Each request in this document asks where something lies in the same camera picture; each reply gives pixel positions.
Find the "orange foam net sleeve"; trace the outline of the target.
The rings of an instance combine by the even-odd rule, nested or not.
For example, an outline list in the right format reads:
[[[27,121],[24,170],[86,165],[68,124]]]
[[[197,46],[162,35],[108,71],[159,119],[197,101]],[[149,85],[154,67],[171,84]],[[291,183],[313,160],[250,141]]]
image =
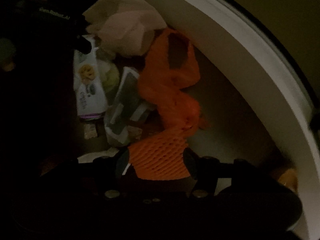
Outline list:
[[[129,146],[130,161],[143,180],[178,180],[190,176],[183,151],[188,147],[183,131],[166,129]]]

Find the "white green snack wrapper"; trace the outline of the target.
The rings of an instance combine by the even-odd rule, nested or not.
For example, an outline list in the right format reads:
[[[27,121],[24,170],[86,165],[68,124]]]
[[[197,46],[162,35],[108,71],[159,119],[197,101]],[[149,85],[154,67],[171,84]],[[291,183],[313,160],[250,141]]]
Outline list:
[[[83,38],[90,43],[88,54],[74,52],[74,91],[77,115],[83,119],[99,118],[107,109],[107,99],[100,80],[95,40],[92,35]]]

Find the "orange plastic bag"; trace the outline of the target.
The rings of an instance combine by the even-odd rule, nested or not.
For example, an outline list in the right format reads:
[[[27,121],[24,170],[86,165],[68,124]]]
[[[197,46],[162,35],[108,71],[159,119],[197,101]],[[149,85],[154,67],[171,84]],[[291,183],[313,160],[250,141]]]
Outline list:
[[[169,64],[170,35],[181,37],[187,45],[185,60],[178,68]],[[199,127],[200,105],[181,90],[195,85],[200,77],[193,44],[178,31],[165,28],[150,46],[137,87],[143,99],[156,105],[164,128],[180,129],[189,137]]]

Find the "grey white snack wrapper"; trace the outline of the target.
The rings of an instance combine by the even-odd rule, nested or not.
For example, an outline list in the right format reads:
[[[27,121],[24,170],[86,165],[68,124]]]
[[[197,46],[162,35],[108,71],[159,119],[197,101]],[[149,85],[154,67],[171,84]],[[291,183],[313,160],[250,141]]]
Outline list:
[[[138,95],[137,83],[139,73],[130,67],[123,68],[113,105],[104,116],[104,128],[108,143],[120,147],[129,143],[127,125],[129,121],[138,121],[149,104]]]

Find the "crumpled white tissue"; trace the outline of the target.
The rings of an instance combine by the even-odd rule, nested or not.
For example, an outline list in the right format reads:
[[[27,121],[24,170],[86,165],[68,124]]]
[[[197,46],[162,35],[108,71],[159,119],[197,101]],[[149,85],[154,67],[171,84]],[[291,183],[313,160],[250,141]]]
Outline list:
[[[155,31],[167,27],[160,13],[144,0],[98,0],[83,15],[88,33],[101,40],[100,46],[123,56],[142,56]]]

